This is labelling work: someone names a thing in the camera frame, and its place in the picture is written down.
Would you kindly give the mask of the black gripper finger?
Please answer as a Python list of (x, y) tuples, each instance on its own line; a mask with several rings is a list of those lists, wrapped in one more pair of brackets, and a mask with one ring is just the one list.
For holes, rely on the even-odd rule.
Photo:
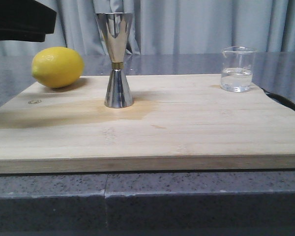
[(0, 41), (44, 42), (57, 13), (35, 0), (0, 0)]

